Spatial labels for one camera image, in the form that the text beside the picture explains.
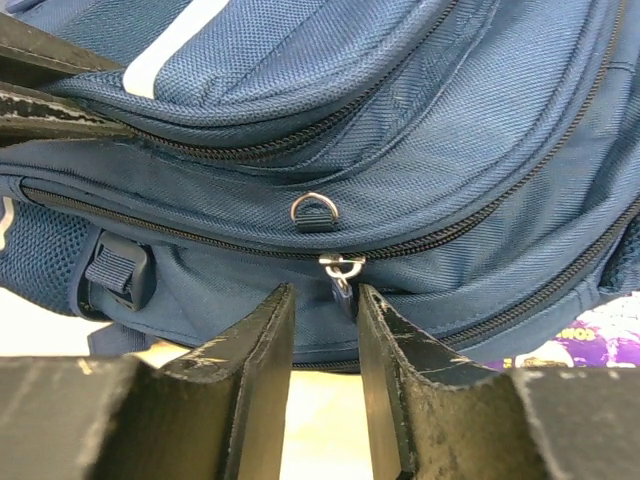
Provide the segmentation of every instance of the zipper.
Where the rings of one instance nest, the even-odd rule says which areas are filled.
[[[360,373],[359,360],[340,360],[321,363],[294,363],[294,370],[322,371],[326,373]]]
[[[455,2],[450,4],[449,8],[445,11],[450,11]],[[617,43],[618,35],[620,32],[620,26],[622,23],[622,17],[624,14],[626,5],[626,0],[622,0],[620,3],[620,7],[618,9],[618,13],[616,15],[613,34],[609,40],[607,45],[607,49],[605,51],[604,59],[598,70],[595,81],[589,90],[585,102],[582,104],[578,113],[574,117],[573,121],[562,135],[560,140],[551,148],[551,150],[542,158],[538,164],[536,164],[533,169],[531,169],[520,181],[518,181],[515,185],[505,191],[502,195],[497,197],[495,200],[485,205],[477,212],[465,217],[464,219],[448,226],[437,230],[435,232],[429,233],[422,237],[408,240],[402,243],[398,243],[388,247],[376,248],[367,251],[358,251],[351,253],[343,253],[343,257],[346,260],[361,258],[364,257],[367,261],[370,260],[387,260],[396,257],[403,257],[406,255],[414,255],[418,253],[423,253],[433,248],[437,248],[443,246],[447,243],[450,243],[465,233],[472,230],[474,227],[482,223],[487,217],[489,217],[493,212],[495,212],[507,199],[509,199],[513,194],[518,192],[524,185],[526,185],[529,181],[535,178],[540,171],[553,159],[556,153],[568,142],[569,138],[573,135],[576,128],[586,115],[589,107],[591,107],[596,94],[598,93],[602,83],[604,81],[607,68],[609,65],[609,61],[613,55],[615,50],[615,45]],[[251,248],[244,247],[240,245],[236,245],[231,242],[225,242],[223,240],[218,240],[215,238],[211,238],[204,235],[199,235],[191,232],[187,232],[184,230],[167,227],[164,225],[160,225],[154,222],[149,222],[140,218],[133,217],[131,215],[126,215],[123,213],[115,212],[112,210],[108,210],[102,207],[98,207],[96,205],[91,205],[86,202],[82,202],[80,200],[76,200],[74,198],[66,197],[63,195],[58,195],[55,193],[47,192],[46,190],[30,188],[30,187],[22,187],[23,194],[31,201],[44,204],[52,207],[63,207],[63,208],[71,208],[78,210],[80,212],[88,213],[91,215],[99,216],[102,218],[106,218],[108,220],[113,220],[116,222],[121,222],[129,226],[138,227],[146,230],[150,230],[156,233],[166,234],[170,236],[175,236],[178,238],[183,238],[185,240],[190,240],[198,243],[202,243],[205,245],[210,245],[213,247],[222,248],[225,250],[231,250],[241,253],[247,253],[251,255],[259,255],[264,257],[272,257],[272,258],[283,258],[283,259],[294,259],[294,260],[318,260],[318,254],[316,253],[303,253],[303,252],[281,252],[281,251],[273,251],[273,250],[265,250],[259,248]]]
[[[450,348],[460,349],[476,343],[478,340],[486,338],[496,331],[504,330],[509,326],[518,323],[518,320],[525,317],[529,312],[536,308],[544,306],[549,300],[558,293],[572,285],[573,281],[579,277],[589,265],[600,258],[615,243],[616,239],[622,234],[625,228],[640,215],[640,198],[636,199],[633,204],[611,225],[602,236],[600,236],[589,248],[587,248],[573,263],[571,263],[560,274],[553,278],[549,283],[545,284],[540,290],[505,310],[494,317],[485,320],[472,327],[467,327],[460,332],[456,332],[438,340]],[[333,373],[356,373],[360,367],[358,360],[346,360],[339,362],[324,363],[300,363],[294,367],[298,370],[323,370]]]
[[[118,121],[128,130],[133,132],[136,136],[148,140],[152,143],[167,147],[171,150],[175,150],[179,153],[189,155],[201,160],[219,161],[219,162],[242,162],[242,163],[262,163],[268,160],[272,160],[274,157],[289,154],[299,150],[300,148],[308,145],[312,141],[316,140],[323,134],[327,133],[333,127],[336,127],[343,120],[356,113],[360,108],[369,100],[380,88],[384,82],[389,79],[403,64],[411,57],[411,55],[424,43],[433,32],[442,25],[447,19],[449,14],[453,11],[460,0],[451,0],[445,7],[435,23],[429,28],[418,44],[413,47],[403,58],[399,61],[391,70],[389,70],[380,80],[378,80],[373,86],[366,89],[354,100],[325,117],[319,122],[310,125],[297,132],[286,135],[277,140],[270,142],[252,145],[248,147],[229,147],[229,148],[215,148],[215,147],[202,147],[197,145],[191,145],[184,142],[178,142],[169,140],[158,135],[146,132],[138,129],[125,122]]]
[[[454,0],[449,4],[449,6],[445,9],[439,20],[432,27],[429,33],[431,33],[437,26],[439,26],[446,16],[451,12],[451,10],[457,4],[457,0]],[[119,212],[115,212],[109,209],[105,209],[102,207],[98,207],[96,205],[92,205],[86,202],[82,202],[80,200],[76,200],[70,197],[66,197],[63,195],[58,195],[55,193],[47,192],[45,190],[30,188],[30,187],[22,187],[23,194],[31,201],[39,204],[43,204],[49,207],[62,207],[62,208],[70,208],[73,210],[77,210],[83,213],[87,213],[90,215],[95,215],[98,217],[102,217],[108,220],[112,220],[118,223],[123,223],[129,226],[142,228],[145,230],[149,230],[156,233],[161,233],[169,236],[175,236],[178,238],[182,238],[185,240],[190,240],[198,243],[202,243],[205,245],[210,245],[217,248],[222,248],[225,250],[236,251],[240,253],[246,253],[251,255],[258,255],[264,257],[272,257],[272,258],[282,258],[282,259],[295,259],[295,260],[315,260],[319,261],[320,264],[325,268],[329,278],[332,280],[332,284],[334,287],[334,297],[339,304],[345,306],[345,308],[351,309],[353,311],[353,293],[351,291],[351,287],[349,285],[348,280],[354,278],[357,274],[360,273],[362,267],[365,262],[370,260],[387,260],[396,257],[402,257],[407,255],[413,255],[418,253],[423,253],[433,248],[440,247],[447,243],[450,243],[463,234],[469,232],[474,227],[483,222],[487,217],[489,217],[493,212],[495,212],[509,197],[511,197],[514,193],[520,190],[525,184],[527,184],[531,179],[533,179],[540,171],[553,159],[555,154],[568,142],[576,128],[586,115],[589,107],[592,105],[602,83],[604,81],[607,68],[609,65],[609,61],[613,55],[615,50],[615,46],[617,43],[617,39],[620,32],[620,27],[622,24],[622,18],[624,15],[626,7],[626,0],[622,0],[620,2],[620,6],[618,8],[618,12],[616,14],[613,34],[609,40],[607,45],[605,55],[596,74],[595,81],[589,90],[587,97],[578,110],[578,113],[574,117],[572,123],[569,125],[568,129],[562,135],[560,140],[551,148],[551,150],[544,156],[544,158],[532,169],[530,170],[519,182],[509,188],[506,192],[500,195],[498,198],[493,200],[491,203],[481,208],[474,214],[448,226],[443,229],[440,229],[436,232],[424,235],[422,237],[405,241],[402,243],[398,243],[389,247],[382,247],[377,249],[372,249],[368,251],[360,251],[360,252],[352,252],[345,253],[342,256],[331,254],[329,256],[326,255],[318,255],[316,253],[304,253],[304,252],[282,252],[282,251],[273,251],[273,250],[265,250],[259,248],[252,247],[244,247],[240,245],[236,245],[234,243],[225,242],[223,240],[218,240],[215,238],[211,238],[208,236],[195,234],[191,232],[187,232],[180,229],[175,229],[172,227],[167,227],[161,224],[157,224],[154,222],[149,222],[137,217],[133,217],[130,215],[122,214]],[[327,117],[324,122],[331,123],[331,118],[334,118],[338,115],[339,112],[344,112],[345,109],[349,110],[348,113],[341,113],[340,115],[347,115],[352,113],[357,109],[361,103],[366,100],[367,95],[371,95],[375,87],[363,93],[360,97],[361,100],[354,100],[354,102],[350,103],[343,109],[336,112],[336,114]],[[335,123],[332,123],[331,126],[337,124],[342,118],[335,120]],[[167,146],[173,146],[178,149],[185,149],[186,153],[195,156],[206,157],[210,159],[227,159],[227,160],[240,160],[242,159],[257,159],[258,156],[261,156],[262,153],[258,154],[258,151],[276,151],[278,153],[282,153],[286,149],[293,148],[292,145],[300,145],[300,142],[304,144],[304,142],[309,142],[315,138],[316,134],[312,133],[317,130],[318,125],[323,124],[320,122],[308,129],[305,129],[297,134],[293,134],[289,137],[285,137],[285,139],[281,139],[275,142],[271,142],[270,144],[264,144],[258,147],[243,147],[238,149],[211,149],[204,147],[195,147],[191,145],[180,144],[177,142],[171,142],[166,139],[162,139],[160,137],[153,137],[150,139],[158,140],[160,143],[163,143]],[[330,126],[326,126],[323,131],[326,131],[330,128]],[[140,135],[145,136],[148,134],[144,132],[138,132]],[[519,317],[524,315],[526,312],[530,311],[533,308],[544,303],[545,300],[552,297],[555,293],[561,290],[573,277],[576,276],[586,265],[593,261],[593,259],[597,258],[598,255],[615,240],[616,234],[621,231],[622,228],[626,226],[626,224],[631,221],[631,219],[638,215],[640,212],[640,199],[637,200],[632,207],[618,219],[618,221],[612,225],[595,244],[593,244],[583,255],[581,255],[573,264],[571,264],[565,271],[563,271],[558,277],[556,277],[552,282],[543,287],[539,292],[537,292],[532,297],[527,300],[521,302],[513,308],[493,317],[481,324],[478,324],[474,327],[470,327],[461,332],[446,336],[441,338],[445,344],[453,347],[459,347],[463,344],[467,344],[479,337],[486,335],[487,333],[494,331],[496,329],[504,328],[510,323],[517,320]],[[348,272],[344,272],[343,268],[352,267],[357,268],[357,272],[355,274],[350,274]],[[344,362],[339,362],[335,367],[340,369],[353,369],[357,366],[352,362],[348,362],[348,365],[343,365]],[[333,363],[329,364],[316,364],[314,369],[325,366],[327,369],[333,369]]]

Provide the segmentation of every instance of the yellow surface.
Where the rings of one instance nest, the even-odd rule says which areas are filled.
[[[159,367],[186,353],[158,343],[137,355]],[[367,417],[358,375],[293,372],[281,480],[371,480]]]

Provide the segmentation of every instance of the zipper track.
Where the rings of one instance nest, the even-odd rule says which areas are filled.
[[[441,21],[444,21],[444,18],[446,18],[446,15],[448,15],[448,13],[453,9],[456,2],[457,0],[449,4],[449,7],[441,15]],[[474,227],[479,225],[481,222],[483,222],[487,217],[489,217],[493,212],[495,212],[509,197],[511,197],[514,193],[520,190],[520,188],[522,188],[531,179],[533,179],[538,173],[540,173],[540,171],[553,159],[556,153],[558,153],[558,151],[571,138],[576,128],[578,127],[578,125],[586,115],[587,111],[589,110],[589,107],[592,105],[600,87],[602,86],[602,83],[606,76],[609,61],[613,55],[615,46],[617,44],[617,39],[620,32],[620,26],[622,23],[622,16],[625,11],[625,6],[626,6],[626,0],[621,1],[620,7],[618,9],[618,13],[616,15],[614,27],[613,27],[613,34],[611,35],[611,38],[607,45],[607,49],[605,51],[602,64],[600,65],[600,69],[596,74],[596,78],[593,85],[591,86],[591,89],[587,93],[587,97],[584,103],[578,110],[578,113],[576,114],[573,121],[571,122],[571,125],[569,125],[569,128],[565,131],[565,133],[562,135],[560,140],[553,146],[553,148],[551,148],[551,150],[544,156],[544,158],[532,170],[530,170],[519,182],[517,182],[515,185],[509,188],[506,192],[504,192],[498,198],[496,198],[491,203],[484,206],[474,214],[448,227],[445,227],[436,232],[432,232],[430,234],[424,235],[422,237],[419,237],[413,240],[408,240],[406,242],[398,243],[389,247],[377,248],[377,249],[372,249],[368,251],[343,253],[344,258],[350,259],[354,257],[364,256],[367,258],[367,260],[390,259],[390,258],[401,257],[405,255],[413,255],[417,253],[426,252],[433,248],[437,248],[449,242],[452,242],[453,240],[457,239],[461,235],[464,235],[465,233],[469,232]],[[44,190],[28,188],[28,187],[23,187],[22,190],[23,190],[23,193],[30,200],[37,203],[48,204],[51,206],[74,208],[89,214],[108,218],[110,220],[115,220],[117,222],[122,222],[134,227],[151,230],[157,233],[173,235],[179,238],[184,238],[186,240],[191,240],[191,241],[203,243],[206,245],[223,248],[225,250],[232,250],[232,251],[237,251],[241,253],[259,255],[264,257],[296,259],[296,260],[316,260],[318,256],[317,253],[281,252],[281,251],[264,250],[264,249],[251,248],[251,247],[243,247],[243,246],[235,245],[230,242],[225,242],[223,240],[217,240],[204,235],[198,235],[195,233],[190,233],[183,230],[159,225],[153,222],[148,222],[146,220],[132,217],[130,215],[114,212],[105,208],[88,204],[86,202],[75,200],[73,198],[46,192]]]
[[[453,10],[458,0],[454,0],[449,4],[447,9],[443,12],[440,19],[436,22],[436,24],[432,27],[429,34],[437,28],[447,17],[447,15]],[[353,258],[358,256],[364,256],[368,260],[380,260],[380,259],[390,259],[405,255],[412,255],[417,253],[422,253],[432,248],[436,248],[442,246],[446,243],[449,243],[461,235],[469,232],[475,226],[484,221],[488,216],[490,216],[494,211],[496,211],[511,195],[517,192],[520,188],[522,188],[527,182],[529,182],[532,178],[534,178],[556,155],[556,153],[567,143],[569,138],[573,135],[576,128],[586,115],[589,107],[592,105],[596,94],[598,93],[604,78],[606,76],[607,67],[609,65],[610,59],[613,55],[615,46],[617,44],[618,36],[620,33],[620,26],[622,23],[622,17],[626,7],[626,0],[622,0],[620,3],[620,7],[618,9],[613,34],[609,40],[607,45],[607,49],[605,51],[605,56],[603,58],[600,69],[596,75],[595,81],[589,90],[585,102],[582,104],[578,113],[574,117],[571,125],[562,135],[560,140],[553,146],[553,148],[544,156],[544,158],[525,175],[518,183],[509,188],[506,192],[496,198],[494,201],[478,210],[476,213],[464,218],[463,220],[450,225],[449,227],[443,228],[431,234],[425,235],[423,237],[410,240],[407,242],[402,242],[393,246],[373,249],[364,252],[353,252],[353,253],[345,253],[343,256],[345,258]],[[208,149],[203,147],[195,147],[186,144],[180,144],[177,142],[171,142],[166,139],[162,139],[160,137],[155,137],[150,134],[146,134],[145,132],[137,131],[139,135],[146,137],[150,140],[158,141],[169,147],[174,147],[178,149],[182,149],[186,153],[194,156],[200,156],[209,159],[220,159],[220,160],[240,160],[242,159],[254,159],[258,160],[258,157],[263,157],[263,155],[276,155],[279,153],[283,153],[288,151],[290,148],[296,148],[297,146],[304,145],[309,141],[313,140],[317,133],[314,132],[324,132],[330,129],[332,126],[336,125],[339,121],[341,121],[346,115],[355,111],[364,101],[366,101],[367,96],[371,95],[375,88],[367,90],[367,92],[363,93],[356,100],[343,107],[343,109],[339,110],[335,114],[327,117],[324,121],[315,124],[305,130],[302,130],[296,134],[292,134],[290,136],[284,137],[283,139],[276,140],[274,142],[270,142],[267,144],[259,145],[256,147],[244,147],[244,148],[235,148],[235,149]],[[143,229],[147,229],[150,231],[154,231],[157,233],[173,235],[176,237],[184,238],[187,240],[211,245],[218,248],[223,248],[226,250],[232,250],[242,253],[248,253],[259,256],[266,257],[274,257],[274,258],[285,258],[285,259],[299,259],[299,260],[317,260],[318,255],[315,253],[298,253],[298,252],[279,252],[279,251],[271,251],[271,250],[263,250],[257,248],[243,247],[233,243],[225,242],[222,240],[217,240],[214,238],[210,238],[203,235],[198,235],[190,232],[185,232],[179,229],[174,229],[170,227],[166,227],[163,225],[159,225],[153,222],[148,222],[146,220],[142,220],[136,217],[132,217],[129,215],[125,215],[122,213],[114,212],[102,207],[97,207],[95,205],[91,205],[86,202],[82,202],[70,197],[66,197],[63,195],[54,194],[51,192],[47,192],[40,189],[30,188],[30,187],[22,187],[22,191],[24,195],[31,201],[36,203],[42,203],[48,206],[59,206],[59,207],[67,207],[72,209],[77,209],[79,211],[89,213],[92,215],[96,215],[99,217],[107,218],[110,220],[114,220],[116,222],[121,222],[124,224],[128,224],[134,227],[140,227]],[[578,259],[576,259],[567,269],[561,272],[557,277],[555,277],[551,282],[545,285],[541,290],[536,292],[533,296],[527,298],[526,300],[518,303],[514,307],[506,310],[505,312],[496,315],[495,317],[486,320],[476,326],[466,328],[461,332],[457,332],[446,337],[441,338],[440,340],[448,346],[456,347],[462,344],[468,343],[474,339],[485,336],[487,333],[491,333],[497,329],[502,329],[508,326],[510,323],[516,321],[518,318],[525,315],[528,311],[541,306],[545,301],[549,300],[556,294],[558,291],[562,290],[563,287],[567,286],[571,280],[580,273],[581,270],[586,268],[594,259],[598,258],[598,256],[605,250],[608,246],[610,246],[616,239],[617,235],[622,231],[623,228],[627,226],[627,224],[638,214],[640,214],[640,199],[636,200],[631,207],[621,216],[618,220],[600,237],[594,244],[592,244]],[[327,363],[319,363],[319,364],[296,364],[295,368],[299,370],[326,370],[326,371],[352,371],[353,369],[358,367],[358,361],[344,361],[344,362],[327,362]]]
[[[515,320],[523,317],[534,308],[544,305],[555,294],[568,286],[573,279],[594,260],[599,258],[607,250],[631,221],[640,215],[640,198],[611,225],[606,232],[598,238],[587,250],[585,250],[571,265],[557,275],[553,280],[538,290],[534,295],[514,305],[508,310],[490,318],[478,325],[440,338],[440,341],[448,346],[460,346],[479,337],[483,337],[495,330],[500,330]]]
[[[451,0],[447,7],[440,14],[440,16],[437,18],[435,23],[422,37],[420,42],[415,47],[413,47],[409,51],[409,53],[407,53],[402,58],[400,62],[398,62],[372,87],[366,89],[347,105],[343,106],[342,108],[320,120],[319,122],[297,132],[286,135],[282,138],[248,147],[202,147],[169,140],[152,133],[145,132],[144,130],[140,130],[122,121],[118,121],[118,123],[121,123],[125,128],[132,131],[140,138],[151,141],[155,144],[162,145],[164,147],[168,147],[169,149],[176,150],[180,153],[199,158],[201,160],[204,159],[222,162],[263,163],[272,160],[278,155],[292,153],[304,147],[305,145],[308,145],[319,136],[337,126],[342,120],[346,119],[353,113],[356,113],[364,105],[364,103],[371,96],[373,96],[374,93],[376,93],[380,86],[404,64],[404,62],[420,47],[420,45],[422,45],[422,43],[424,43],[427,38],[429,38],[438,27],[440,27],[440,25],[442,25],[442,23],[447,19],[447,17],[456,7],[459,1],[460,0]]]
[[[300,371],[318,371],[330,373],[357,373],[360,369],[359,360],[339,360],[335,362],[321,363],[294,363],[294,370]]]
[[[115,212],[113,210],[98,207],[96,205],[76,200],[74,198],[66,197],[64,195],[58,195],[56,193],[47,192],[45,190],[40,190],[37,188],[23,186],[22,193],[30,201],[48,207],[70,208],[79,212],[84,212],[89,215],[94,215],[97,217],[105,218],[107,220],[123,223],[132,227],[142,228],[151,232],[174,236],[197,243],[210,245],[212,247],[222,248],[225,250],[271,258],[283,258],[292,260],[318,260],[319,253],[281,252],[276,250],[263,250],[259,248],[244,247],[241,245],[236,245],[235,243],[225,242],[223,240],[218,240],[204,235],[186,232],[184,230],[179,230],[176,228],[160,225],[158,223],[149,222],[147,220],[142,220],[140,218],[126,215],[124,213]],[[486,212],[483,210],[482,214],[478,212],[447,228],[431,233],[429,235],[425,235],[418,239],[403,242],[391,247],[348,253],[344,254],[343,257],[353,258],[364,256],[368,260],[382,260],[424,252],[455,240],[459,236],[473,229],[473,227],[484,220],[486,216]]]

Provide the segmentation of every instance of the worn black surface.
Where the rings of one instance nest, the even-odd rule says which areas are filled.
[[[120,65],[0,13],[0,82],[37,88]]]
[[[358,323],[376,480],[640,475],[640,372],[499,374],[418,330],[367,286]]]
[[[38,87],[118,65],[0,14],[0,147],[34,139],[130,137],[122,125],[92,115]]]
[[[161,370],[0,359],[0,479],[278,479],[294,312],[282,286]]]

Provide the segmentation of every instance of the white stripe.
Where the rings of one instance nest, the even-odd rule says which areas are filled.
[[[124,89],[132,95],[155,98],[153,87],[164,64],[228,3],[229,0],[193,0],[127,67],[122,78]]]
[[[4,205],[4,215],[0,219],[0,252],[7,246],[6,235],[9,231],[9,227],[13,224],[15,218],[15,211],[13,209],[13,201],[10,198],[2,197],[2,204]]]

